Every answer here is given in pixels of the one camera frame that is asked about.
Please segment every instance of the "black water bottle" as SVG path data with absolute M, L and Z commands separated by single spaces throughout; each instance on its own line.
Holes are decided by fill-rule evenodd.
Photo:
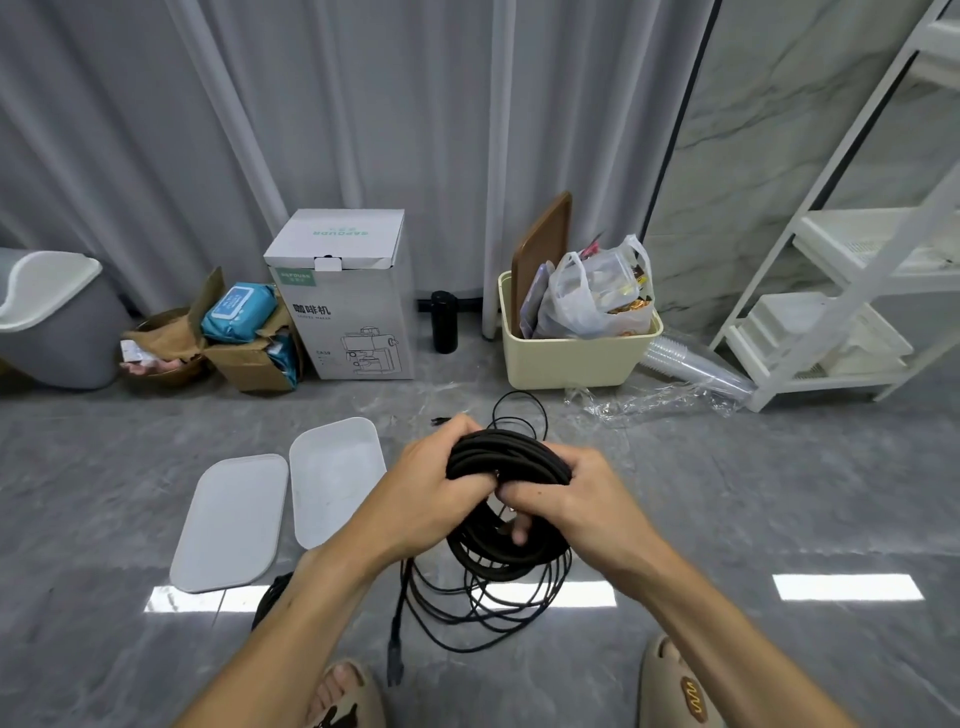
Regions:
M 438 353 L 457 351 L 457 297 L 446 291 L 430 294 L 433 348 Z

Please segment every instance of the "blue package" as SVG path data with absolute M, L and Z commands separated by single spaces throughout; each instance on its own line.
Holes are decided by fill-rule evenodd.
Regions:
M 266 348 L 267 356 L 283 372 L 293 389 L 297 389 L 297 349 L 294 337 L 286 328 L 276 333 L 273 343 Z
M 249 344 L 256 330 L 276 309 L 274 287 L 264 283 L 237 283 L 206 312 L 200 324 L 204 336 L 224 344 Z

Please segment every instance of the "cable connector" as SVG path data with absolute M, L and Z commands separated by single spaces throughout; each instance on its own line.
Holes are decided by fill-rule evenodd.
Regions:
M 403 680 L 403 657 L 400 654 L 400 638 L 387 645 L 387 687 L 395 688 Z

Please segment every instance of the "trash can lid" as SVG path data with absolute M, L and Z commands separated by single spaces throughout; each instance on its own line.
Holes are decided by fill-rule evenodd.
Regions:
M 0 262 L 14 263 L 8 272 L 0 269 L 6 296 L 0 296 L 0 333 L 34 327 L 80 293 L 100 275 L 100 261 L 79 253 L 32 251 L 4 255 Z
M 273 453 L 207 468 L 186 514 L 170 583 L 198 594 L 259 578 L 276 557 L 289 472 Z

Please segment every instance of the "marble floor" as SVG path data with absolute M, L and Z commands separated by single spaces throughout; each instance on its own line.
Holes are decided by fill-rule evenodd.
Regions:
M 474 333 L 475 319 L 464 317 L 462 329 L 454 354 L 424 354 L 416 381 L 313 380 L 272 399 L 218 378 L 173 397 L 8 382 L 0 723 L 168 725 L 250 628 L 250 614 L 216 607 L 145 611 L 153 588 L 168 583 L 200 474 L 227 457 L 286 454 L 304 430 L 352 415 L 376 424 L 388 464 L 433 417 L 467 410 L 485 422 L 509 389 L 501 349 Z M 724 418 L 694 406 L 604 424 L 560 393 L 543 401 L 552 437 L 604 451 L 679 551 L 865 724 L 956 725 L 960 369 L 952 361 L 882 404 L 834 395 L 775 400 L 759 415 Z M 288 498 L 276 562 L 260 581 L 299 555 Z M 441 577 L 457 571 L 445 546 L 423 560 Z M 785 602 L 772 579 L 785 572 L 905 572 L 924 599 Z M 598 576 L 577 563 L 571 578 Z M 390 570 L 376 581 L 338 649 L 381 682 L 397 580 Z M 386 691 L 393 724 L 633 725 L 639 659 L 656 629 L 618 595 L 615 607 L 551 608 L 496 648 L 461 656 L 408 618 L 406 677 Z

